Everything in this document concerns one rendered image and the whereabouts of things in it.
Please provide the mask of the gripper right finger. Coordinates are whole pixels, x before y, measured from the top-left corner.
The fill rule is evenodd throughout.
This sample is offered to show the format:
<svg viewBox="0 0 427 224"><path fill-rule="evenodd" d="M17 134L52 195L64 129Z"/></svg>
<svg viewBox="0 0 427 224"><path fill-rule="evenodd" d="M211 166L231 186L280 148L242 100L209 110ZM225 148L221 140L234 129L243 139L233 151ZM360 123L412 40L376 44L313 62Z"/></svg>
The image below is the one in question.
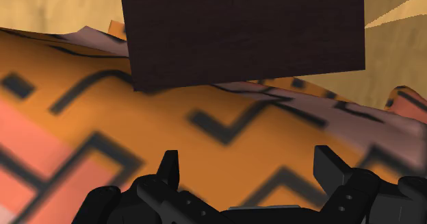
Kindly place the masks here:
<svg viewBox="0 0 427 224"><path fill-rule="evenodd" d="M315 146L313 175L329 196L320 213L333 224L427 224L427 179L397 184L348 166L331 148Z"/></svg>

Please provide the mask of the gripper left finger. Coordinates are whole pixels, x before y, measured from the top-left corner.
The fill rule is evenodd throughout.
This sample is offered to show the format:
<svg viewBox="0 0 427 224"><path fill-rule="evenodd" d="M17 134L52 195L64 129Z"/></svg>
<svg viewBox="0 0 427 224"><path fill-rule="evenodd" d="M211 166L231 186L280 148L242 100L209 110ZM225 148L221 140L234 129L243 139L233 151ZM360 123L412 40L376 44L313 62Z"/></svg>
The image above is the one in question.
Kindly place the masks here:
<svg viewBox="0 0 427 224"><path fill-rule="evenodd" d="M234 224L178 185L178 151L167 150L157 173L136 178L125 192L117 186L91 190L71 224Z"/></svg>

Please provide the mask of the orange patterned bed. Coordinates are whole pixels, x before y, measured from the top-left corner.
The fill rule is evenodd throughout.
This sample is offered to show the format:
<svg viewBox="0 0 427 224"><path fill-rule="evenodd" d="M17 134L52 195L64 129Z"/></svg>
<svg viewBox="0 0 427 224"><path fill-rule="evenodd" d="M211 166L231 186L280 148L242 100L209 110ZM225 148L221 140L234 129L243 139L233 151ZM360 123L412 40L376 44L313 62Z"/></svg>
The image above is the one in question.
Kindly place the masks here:
<svg viewBox="0 0 427 224"><path fill-rule="evenodd" d="M383 110L295 77L145 94L123 28L0 27L0 224L71 224L93 188L128 189L169 149L180 187L218 210L321 208L316 145L388 182L427 176L427 100L406 86Z"/></svg>

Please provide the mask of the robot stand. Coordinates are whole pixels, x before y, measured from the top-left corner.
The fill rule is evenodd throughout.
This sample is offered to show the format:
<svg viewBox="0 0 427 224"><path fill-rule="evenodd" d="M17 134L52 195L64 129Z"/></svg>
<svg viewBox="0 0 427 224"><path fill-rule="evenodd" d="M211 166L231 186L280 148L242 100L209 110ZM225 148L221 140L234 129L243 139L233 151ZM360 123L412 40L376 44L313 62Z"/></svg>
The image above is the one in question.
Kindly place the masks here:
<svg viewBox="0 0 427 224"><path fill-rule="evenodd" d="M364 0L121 0L133 86L359 71Z"/></svg>

